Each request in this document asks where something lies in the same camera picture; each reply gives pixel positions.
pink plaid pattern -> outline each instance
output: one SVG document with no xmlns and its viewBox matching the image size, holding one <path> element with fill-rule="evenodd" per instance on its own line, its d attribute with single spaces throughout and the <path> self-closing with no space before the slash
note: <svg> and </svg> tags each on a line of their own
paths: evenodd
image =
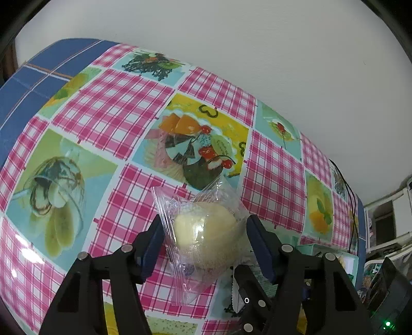
<svg viewBox="0 0 412 335">
<path fill-rule="evenodd" d="M 221 320 L 207 320 L 203 324 L 203 335 L 224 335 L 230 331 L 239 328 L 237 320 L 221 321 Z"/>
<path fill-rule="evenodd" d="M 25 169 L 28 157 L 47 128 L 47 121 L 33 117 L 17 138 L 0 171 L 0 210 L 5 212 L 14 187 Z"/>
<path fill-rule="evenodd" d="M 261 219 L 301 233 L 305 214 L 303 165 L 281 147 L 252 132 L 242 201 Z"/>
<path fill-rule="evenodd" d="M 215 283 L 191 304 L 176 306 L 173 299 L 173 280 L 173 270 L 166 257 L 166 250 L 163 248 L 152 276 L 146 280 L 139 292 L 143 308 L 173 316 L 206 318 L 215 292 Z"/>
<path fill-rule="evenodd" d="M 2 217 L 0 243 L 0 293 L 5 302 L 35 332 L 38 332 L 46 312 L 64 275 L 49 263 L 32 263 L 21 250 L 30 249 L 16 236 L 19 233 L 7 218 Z"/>
<path fill-rule="evenodd" d="M 171 193 L 189 198 L 190 192 L 182 187 L 172 186 L 162 178 L 148 174 L 141 169 L 126 164 L 116 188 L 112 191 L 107 208 L 98 223 L 97 233 L 89 253 L 101 256 L 111 253 L 125 243 L 130 243 L 136 234 L 147 230 L 157 211 L 150 188 L 162 186 Z M 162 249 L 153 275 L 139 290 L 144 309 L 161 311 L 169 315 L 205 318 L 215 290 L 212 285 L 197 300 L 188 306 L 172 305 L 173 271 Z M 103 291 L 109 295 L 110 287 L 105 283 Z"/>
<path fill-rule="evenodd" d="M 302 149 L 303 149 L 303 164 L 306 168 L 332 188 L 332 176 L 330 174 L 329 160 L 309 141 L 309 139 L 301 133 Z"/>
<path fill-rule="evenodd" d="M 90 65 L 102 66 L 105 68 L 114 65 L 124 55 L 137 49 L 137 47 L 128 44 L 117 44 L 110 49 L 107 49 L 101 56 L 95 59 Z"/>
<path fill-rule="evenodd" d="M 256 99 L 227 80 L 197 67 L 179 86 L 179 91 L 206 101 L 248 126 L 253 126 Z"/>
<path fill-rule="evenodd" d="M 173 92 L 141 76 L 108 69 L 81 89 L 56 115 L 53 124 L 126 159 Z"/>
<path fill-rule="evenodd" d="M 126 164 L 119 181 L 109 196 L 106 210 L 97 222 L 97 233 L 90 246 L 93 257 L 112 253 L 136 235 L 149 228 L 157 214 L 151 187 L 161 186 L 169 192 L 188 198 L 190 192 L 169 185 L 162 178 L 148 174 L 134 165 Z"/>
<path fill-rule="evenodd" d="M 334 219 L 332 244 L 336 247 L 347 249 L 351 234 L 348 205 L 335 192 L 332 193 Z"/>
<path fill-rule="evenodd" d="M 308 236 L 301 235 L 301 237 L 300 237 L 300 242 L 299 242 L 300 245 L 303 245 L 303 244 L 312 244 L 312 243 L 322 244 L 322 245 L 325 245 L 325 246 L 328 246 L 328 247 L 331 247 L 331 246 L 332 246 L 332 244 L 327 243 L 327 242 L 325 242 L 325 241 L 322 241 L 321 239 L 316 240 L 316 239 L 314 239 L 314 238 L 312 238 L 312 237 L 308 237 Z"/>
</svg>

mint green box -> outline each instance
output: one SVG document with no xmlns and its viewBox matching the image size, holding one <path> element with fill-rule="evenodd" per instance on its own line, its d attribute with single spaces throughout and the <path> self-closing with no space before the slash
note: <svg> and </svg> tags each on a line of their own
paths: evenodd
<svg viewBox="0 0 412 335">
<path fill-rule="evenodd" d="M 327 252 L 331 252 L 339 260 L 346 273 L 353 276 L 352 284 L 355 286 L 359 263 L 359 258 L 357 256 L 316 243 L 298 245 L 296 249 L 298 249 L 302 254 L 309 256 L 318 255 L 319 257 L 322 257 L 323 254 Z"/>
</svg>

printed dessert image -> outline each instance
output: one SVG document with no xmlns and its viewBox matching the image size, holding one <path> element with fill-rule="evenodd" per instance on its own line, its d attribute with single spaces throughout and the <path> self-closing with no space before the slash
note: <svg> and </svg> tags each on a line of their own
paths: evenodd
<svg viewBox="0 0 412 335">
<path fill-rule="evenodd" d="M 248 129 L 177 94 L 146 134 L 133 161 L 201 190 L 220 174 L 236 187 Z"/>
<path fill-rule="evenodd" d="M 34 247 L 68 270 L 116 167 L 47 130 L 20 177 L 7 215 Z"/>
<path fill-rule="evenodd" d="M 138 73 L 171 86 L 174 86 L 190 69 L 187 63 L 144 49 L 136 49 L 128 53 L 113 67 L 117 70 Z"/>
</svg>

black device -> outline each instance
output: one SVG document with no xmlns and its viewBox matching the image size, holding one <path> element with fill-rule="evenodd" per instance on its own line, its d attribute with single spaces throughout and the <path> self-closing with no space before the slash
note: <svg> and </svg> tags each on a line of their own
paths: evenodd
<svg viewBox="0 0 412 335">
<path fill-rule="evenodd" d="M 412 327 L 412 285 L 385 258 L 366 292 L 364 305 L 370 311 L 373 331 L 381 334 L 410 334 Z"/>
<path fill-rule="evenodd" d="M 308 335 L 373 334 L 368 311 L 335 255 L 301 254 L 267 232 L 256 215 L 248 218 L 246 232 L 263 275 L 278 289 L 269 299 L 249 267 L 236 267 L 234 277 L 247 303 L 238 333 L 297 334 L 302 305 Z M 56 329 L 61 335 L 107 335 L 103 279 L 110 279 L 119 334 L 151 334 L 136 284 L 151 275 L 163 239 L 157 215 L 147 231 L 111 255 L 92 258 L 81 252 L 51 302 L 39 335 L 55 335 Z"/>
<path fill-rule="evenodd" d="M 409 0 L 361 0 L 388 26 L 412 62 L 412 3 Z"/>
</svg>

black cable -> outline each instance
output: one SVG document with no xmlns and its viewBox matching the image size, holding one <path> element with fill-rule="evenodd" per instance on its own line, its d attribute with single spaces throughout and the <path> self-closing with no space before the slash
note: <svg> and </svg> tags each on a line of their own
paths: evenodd
<svg viewBox="0 0 412 335">
<path fill-rule="evenodd" d="M 355 193 L 352 191 L 352 188 L 351 188 L 351 187 L 349 186 L 349 184 L 346 182 L 345 178 L 344 178 L 343 175 L 342 175 L 342 172 L 340 172 L 340 170 L 339 170 L 339 168 L 337 167 L 337 165 L 335 164 L 335 162 L 334 162 L 333 160 L 331 160 L 331 159 L 330 159 L 330 161 L 331 161 L 331 163 L 334 165 L 334 167 L 336 168 L 336 170 L 338 171 L 340 177 L 342 178 L 342 180 L 343 180 L 343 182 L 344 182 L 344 184 L 345 184 L 346 191 L 348 192 L 349 200 L 350 200 L 350 202 L 351 202 L 353 228 L 351 229 L 352 231 L 351 231 L 351 238 L 350 238 L 350 241 L 349 241 L 348 252 L 349 252 L 349 253 L 351 252 L 351 246 L 352 246 L 352 241 L 353 241 L 353 233 L 354 233 L 354 231 L 356 231 L 356 239 L 357 239 L 356 255 L 358 256 L 358 255 L 359 255 L 359 232 L 358 232 L 358 227 L 356 226 L 356 221 L 355 221 L 355 212 L 356 212 L 356 197 L 355 197 Z M 352 194 L 353 200 L 354 200 L 354 202 L 355 202 L 355 206 L 353 206 L 351 194 Z"/>
</svg>

